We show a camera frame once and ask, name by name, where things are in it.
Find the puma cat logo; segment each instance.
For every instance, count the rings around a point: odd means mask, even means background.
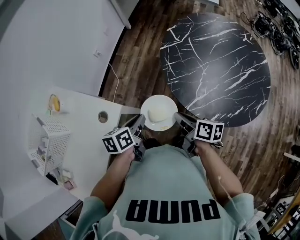
[[[112,230],[109,230],[102,238],[106,238],[111,233],[122,233],[128,240],[158,240],[158,236],[152,237],[148,234],[139,235],[135,230],[121,226],[117,211],[113,212]]]

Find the yellow object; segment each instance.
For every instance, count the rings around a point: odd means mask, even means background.
[[[52,94],[51,96],[50,96],[50,99],[49,99],[49,108],[51,109],[51,110],[55,110],[55,111],[57,111],[57,112],[59,112],[60,111],[60,100],[59,100],[59,98],[57,97],[57,96],[55,96],[54,94]]]

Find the wall outlet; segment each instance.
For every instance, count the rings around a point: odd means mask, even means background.
[[[98,57],[100,57],[101,55],[102,55],[101,52],[100,52],[98,49],[96,49],[95,52],[94,52],[94,56],[95,56],[96,58],[98,58]]]

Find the puma logo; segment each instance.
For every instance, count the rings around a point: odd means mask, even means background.
[[[130,228],[125,228],[121,226],[120,219],[117,216],[117,211],[113,212],[113,221],[112,221],[112,230],[109,230],[102,238],[106,238],[111,233],[122,233],[129,240],[158,240],[159,237],[156,235],[155,237],[149,234],[139,235],[135,230]]]
[[[159,201],[150,201],[150,210],[148,214],[148,222],[160,223],[160,224],[177,224],[181,219],[182,223],[199,222],[202,221],[200,213],[200,207],[203,211],[203,217],[205,220],[220,219],[220,213],[218,205],[215,200],[210,199],[210,203],[199,205],[197,200],[190,201],[160,201],[160,208],[158,207]],[[133,222],[144,222],[146,220],[147,207],[149,205],[148,200],[131,200],[126,220]]]

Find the light green t-shirt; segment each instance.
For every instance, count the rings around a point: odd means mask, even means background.
[[[149,149],[142,162],[132,162],[109,213],[99,198],[85,199],[71,239],[234,240],[239,223],[254,215],[253,196],[234,197],[237,210],[232,202],[223,208],[206,183],[199,157],[169,145]],[[256,226],[247,237],[260,239]]]

